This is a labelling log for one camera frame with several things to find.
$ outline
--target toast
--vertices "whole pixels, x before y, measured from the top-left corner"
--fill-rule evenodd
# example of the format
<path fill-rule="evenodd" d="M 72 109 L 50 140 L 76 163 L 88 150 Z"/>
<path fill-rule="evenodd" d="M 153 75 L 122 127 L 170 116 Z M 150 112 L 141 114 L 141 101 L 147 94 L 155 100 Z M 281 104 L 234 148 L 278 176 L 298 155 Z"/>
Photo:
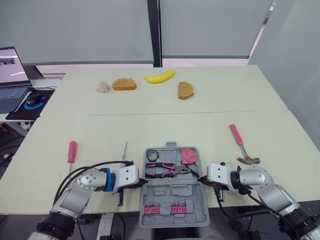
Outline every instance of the toast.
<path fill-rule="evenodd" d="M 188 82 L 181 81 L 179 82 L 178 94 L 181 100 L 191 98 L 195 94 L 194 87 Z"/>
<path fill-rule="evenodd" d="M 135 90 L 137 88 L 137 85 L 135 81 L 131 77 L 129 77 L 129 78 L 119 78 L 115 80 L 112 83 L 112 87 L 116 91 Z"/>

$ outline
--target mouse pad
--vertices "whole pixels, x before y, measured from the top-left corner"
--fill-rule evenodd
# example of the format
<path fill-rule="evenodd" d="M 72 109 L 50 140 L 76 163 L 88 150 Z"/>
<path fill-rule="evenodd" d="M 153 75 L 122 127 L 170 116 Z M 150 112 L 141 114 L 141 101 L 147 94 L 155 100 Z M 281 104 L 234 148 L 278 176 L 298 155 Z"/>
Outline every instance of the mouse pad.
<path fill-rule="evenodd" d="M 40 102 L 34 106 L 27 106 L 25 100 L 17 111 L 12 111 L 6 116 L 7 120 L 36 120 L 44 109 L 46 103 L 50 99 L 51 95 L 54 93 L 54 90 L 33 90 L 30 95 L 41 95 Z"/>

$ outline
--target laptop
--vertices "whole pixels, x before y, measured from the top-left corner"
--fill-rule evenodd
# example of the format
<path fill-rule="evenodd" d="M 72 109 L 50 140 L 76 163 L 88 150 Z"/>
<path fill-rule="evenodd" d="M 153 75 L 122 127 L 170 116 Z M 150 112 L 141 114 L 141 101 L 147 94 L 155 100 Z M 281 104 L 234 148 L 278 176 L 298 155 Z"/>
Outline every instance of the laptop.
<path fill-rule="evenodd" d="M 0 48 L 0 114 L 14 111 L 31 86 L 16 49 Z"/>

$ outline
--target banana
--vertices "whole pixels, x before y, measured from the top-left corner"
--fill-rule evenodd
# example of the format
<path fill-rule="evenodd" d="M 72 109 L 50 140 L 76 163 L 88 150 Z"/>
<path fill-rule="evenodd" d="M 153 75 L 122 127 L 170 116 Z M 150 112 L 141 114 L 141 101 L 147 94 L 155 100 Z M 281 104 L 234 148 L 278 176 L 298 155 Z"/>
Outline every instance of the banana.
<path fill-rule="evenodd" d="M 169 70 L 158 76 L 144 76 L 144 79 L 150 84 L 162 83 L 176 74 L 175 70 Z"/>

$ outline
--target laptop screen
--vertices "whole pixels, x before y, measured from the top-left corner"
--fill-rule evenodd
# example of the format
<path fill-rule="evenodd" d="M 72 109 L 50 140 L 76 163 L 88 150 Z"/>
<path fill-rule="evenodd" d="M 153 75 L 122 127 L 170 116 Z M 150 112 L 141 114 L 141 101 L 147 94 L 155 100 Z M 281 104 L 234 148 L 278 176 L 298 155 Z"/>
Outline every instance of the laptop screen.
<path fill-rule="evenodd" d="M 29 83 L 14 47 L 0 48 L 0 86 Z"/>

